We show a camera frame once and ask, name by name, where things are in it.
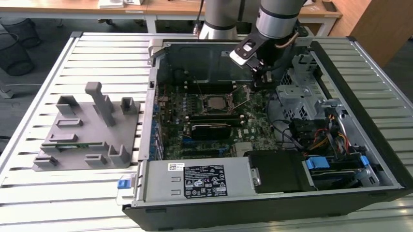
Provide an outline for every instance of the sticker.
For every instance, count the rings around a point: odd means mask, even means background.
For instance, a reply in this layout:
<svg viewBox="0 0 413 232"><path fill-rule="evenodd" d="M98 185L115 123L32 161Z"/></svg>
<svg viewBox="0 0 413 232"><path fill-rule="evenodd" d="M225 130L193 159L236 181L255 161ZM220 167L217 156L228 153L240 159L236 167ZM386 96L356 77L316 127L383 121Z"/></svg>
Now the sticker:
<svg viewBox="0 0 413 232"><path fill-rule="evenodd" d="M168 163L168 171L183 171L184 163Z"/></svg>
<svg viewBox="0 0 413 232"><path fill-rule="evenodd" d="M143 11L124 11L124 13L143 14Z"/></svg>
<svg viewBox="0 0 413 232"><path fill-rule="evenodd" d="M185 198L227 196L223 165L183 167L183 169Z"/></svg>

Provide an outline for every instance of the motherboard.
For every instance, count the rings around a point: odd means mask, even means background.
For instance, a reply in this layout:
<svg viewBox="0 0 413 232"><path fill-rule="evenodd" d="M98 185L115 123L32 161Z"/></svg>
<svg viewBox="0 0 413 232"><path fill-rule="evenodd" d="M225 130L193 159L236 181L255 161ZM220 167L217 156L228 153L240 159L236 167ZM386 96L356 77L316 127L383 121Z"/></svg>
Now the motherboard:
<svg viewBox="0 0 413 232"><path fill-rule="evenodd" d="M266 117L268 95L233 82L159 86L161 159L241 157L250 150L276 149Z"/></svg>

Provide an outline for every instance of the desk leg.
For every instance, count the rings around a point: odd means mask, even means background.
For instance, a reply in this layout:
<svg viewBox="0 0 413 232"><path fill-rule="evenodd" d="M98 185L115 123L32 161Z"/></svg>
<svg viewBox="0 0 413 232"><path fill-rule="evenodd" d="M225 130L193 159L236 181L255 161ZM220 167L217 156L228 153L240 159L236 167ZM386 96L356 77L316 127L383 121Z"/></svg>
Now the desk leg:
<svg viewBox="0 0 413 232"><path fill-rule="evenodd" d="M323 24L318 30L316 36L328 36L336 18L323 18Z"/></svg>
<svg viewBox="0 0 413 232"><path fill-rule="evenodd" d="M155 15L144 15L144 20L147 22L148 27L148 33L155 34L156 33L156 16Z"/></svg>

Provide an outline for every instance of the wooden desk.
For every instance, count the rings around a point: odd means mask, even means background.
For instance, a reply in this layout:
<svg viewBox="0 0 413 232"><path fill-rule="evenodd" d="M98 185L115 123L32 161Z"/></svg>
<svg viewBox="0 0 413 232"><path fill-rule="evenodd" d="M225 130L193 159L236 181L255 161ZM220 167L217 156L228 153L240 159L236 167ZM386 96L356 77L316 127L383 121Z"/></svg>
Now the wooden desk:
<svg viewBox="0 0 413 232"><path fill-rule="evenodd" d="M0 0L0 17L144 19L149 33L156 33L156 20L195 20L197 11L199 3L184 0L145 0L143 5L112 9L98 9L97 0ZM328 35L338 18L340 13L327 12L320 0L303 7L299 15L318 36Z"/></svg>
<svg viewBox="0 0 413 232"><path fill-rule="evenodd" d="M151 20L193 20L199 12L199 3L184 0L149 0L147 17ZM300 9L299 20L318 36L327 36L340 12L324 10L320 0Z"/></svg>
<svg viewBox="0 0 413 232"><path fill-rule="evenodd" d="M0 17L144 19L145 9L147 5L98 9L97 0L0 0Z"/></svg>

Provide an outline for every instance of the green circuit board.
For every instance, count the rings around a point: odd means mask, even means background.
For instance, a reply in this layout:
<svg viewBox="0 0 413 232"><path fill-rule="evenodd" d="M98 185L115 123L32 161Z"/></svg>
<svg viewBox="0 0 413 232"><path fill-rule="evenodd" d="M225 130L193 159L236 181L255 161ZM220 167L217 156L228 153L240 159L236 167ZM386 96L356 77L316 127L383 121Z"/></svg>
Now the green circuit board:
<svg viewBox="0 0 413 232"><path fill-rule="evenodd" d="M231 128L227 139L213 140L211 138L211 140L193 141L189 137L185 117L225 114L225 110L220 109L220 98L223 97L219 94L187 94L181 86L164 85L159 88L159 121L164 141L163 160L215 158L209 155L199 155L199 151L216 150L219 151L217 157L235 157L233 145L239 142L250 142L252 150L276 149L274 131L264 113L268 94L248 94L248 89L241 84L233 86L233 89L231 96L225 96L225 98L231 99L233 103L231 107L235 108L231 110L231 114L241 115L244 123L240 127ZM203 102L211 102L216 108L205 107ZM196 155L183 155L191 151L196 151Z"/></svg>

